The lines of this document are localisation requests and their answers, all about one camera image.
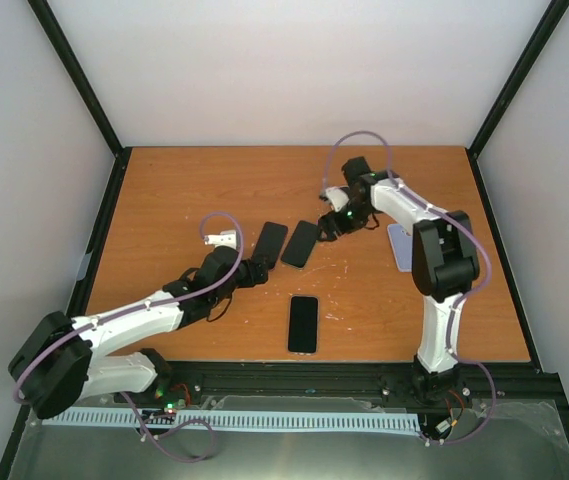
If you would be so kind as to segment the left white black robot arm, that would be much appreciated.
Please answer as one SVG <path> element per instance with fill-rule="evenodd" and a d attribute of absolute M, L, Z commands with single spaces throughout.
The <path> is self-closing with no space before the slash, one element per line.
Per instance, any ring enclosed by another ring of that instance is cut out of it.
<path fill-rule="evenodd" d="M 272 253 L 254 252 L 243 259 L 237 250 L 218 246 L 200 267 L 129 305 L 89 316 L 47 314 L 9 363 L 15 401 L 48 419 L 79 400 L 106 393 L 140 393 L 154 403 L 165 400 L 172 378 L 161 370 L 160 356 L 120 356 L 118 350 L 200 320 L 213 321 L 213 311 L 220 303 L 230 303 L 236 290 L 266 283 L 276 261 Z"/>

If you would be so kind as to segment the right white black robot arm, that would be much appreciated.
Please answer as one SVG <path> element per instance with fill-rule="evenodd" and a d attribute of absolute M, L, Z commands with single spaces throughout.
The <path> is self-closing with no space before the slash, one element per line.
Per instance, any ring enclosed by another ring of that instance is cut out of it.
<path fill-rule="evenodd" d="M 417 401 L 433 404 L 459 377 L 457 341 L 462 310 L 480 276 L 478 241 L 463 211 L 442 211 L 411 190 L 393 171 L 375 172 L 365 158 L 342 167 L 346 184 L 323 182 L 319 198 L 329 212 L 318 220 L 320 241 L 362 230 L 385 214 L 409 236 L 410 273 L 423 296 L 422 337 L 413 360 Z"/>

